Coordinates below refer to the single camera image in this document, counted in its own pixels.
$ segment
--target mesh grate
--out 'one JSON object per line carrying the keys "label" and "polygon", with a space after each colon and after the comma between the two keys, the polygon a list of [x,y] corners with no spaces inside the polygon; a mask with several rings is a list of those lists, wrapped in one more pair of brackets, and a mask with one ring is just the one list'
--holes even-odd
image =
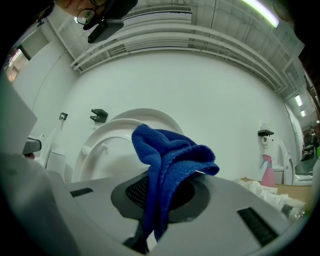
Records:
{"label": "mesh grate", "polygon": [[191,7],[185,6],[164,6],[164,7],[152,7],[141,10],[136,10],[129,12],[122,19],[132,18],[134,16],[144,15],[144,14],[154,14],[154,13],[164,13],[164,12],[179,12],[179,13],[192,13]]}
{"label": "mesh grate", "polygon": [[147,201],[147,191],[148,191],[148,177],[136,182],[135,184],[129,186],[125,193],[127,197],[134,202],[137,206],[142,209],[146,208]]}

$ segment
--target black bracket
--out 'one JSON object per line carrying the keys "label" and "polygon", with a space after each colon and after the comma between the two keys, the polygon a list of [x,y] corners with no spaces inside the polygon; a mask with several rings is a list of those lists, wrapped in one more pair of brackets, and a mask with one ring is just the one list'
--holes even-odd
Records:
{"label": "black bracket", "polygon": [[68,116],[67,113],[61,112],[61,113],[60,113],[60,116],[59,116],[59,120],[66,120],[66,119],[67,119],[67,116]]}
{"label": "black bracket", "polygon": [[96,123],[105,123],[108,117],[108,113],[105,112],[103,109],[91,109],[91,112],[96,114],[91,115],[90,119],[95,121]]}
{"label": "black bracket", "polygon": [[274,135],[275,133],[269,130],[259,130],[258,131],[258,136],[270,136],[270,135]]}

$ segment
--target toilet lid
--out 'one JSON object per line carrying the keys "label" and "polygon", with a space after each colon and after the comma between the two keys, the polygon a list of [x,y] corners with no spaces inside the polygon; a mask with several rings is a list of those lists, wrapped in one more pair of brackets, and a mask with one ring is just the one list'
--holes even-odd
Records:
{"label": "toilet lid", "polygon": [[290,153],[286,153],[284,156],[284,165],[283,165],[283,184],[292,185],[294,183],[294,164],[291,158]]}
{"label": "toilet lid", "polygon": [[100,126],[87,139],[72,174],[72,182],[106,178],[147,167],[140,162],[131,136],[144,122],[135,119],[117,119]]}

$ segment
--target toilet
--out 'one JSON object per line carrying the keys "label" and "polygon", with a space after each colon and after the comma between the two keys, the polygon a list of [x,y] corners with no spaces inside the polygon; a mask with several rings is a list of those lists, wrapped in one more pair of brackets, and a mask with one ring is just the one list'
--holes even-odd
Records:
{"label": "toilet", "polygon": [[296,175],[292,156],[288,151],[286,144],[280,140],[278,145],[278,156],[275,162],[272,162],[275,183],[294,186],[311,186],[313,177],[310,175]]}

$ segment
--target blue microfiber cloth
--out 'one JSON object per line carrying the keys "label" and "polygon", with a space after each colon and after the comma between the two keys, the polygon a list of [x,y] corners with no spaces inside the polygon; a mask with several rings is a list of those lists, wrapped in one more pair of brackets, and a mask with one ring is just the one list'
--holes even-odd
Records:
{"label": "blue microfiber cloth", "polygon": [[178,185],[195,171],[216,175],[219,167],[210,148],[172,131],[141,124],[132,133],[132,143],[140,161],[150,165],[144,238],[154,230],[158,240],[166,231],[171,199]]}

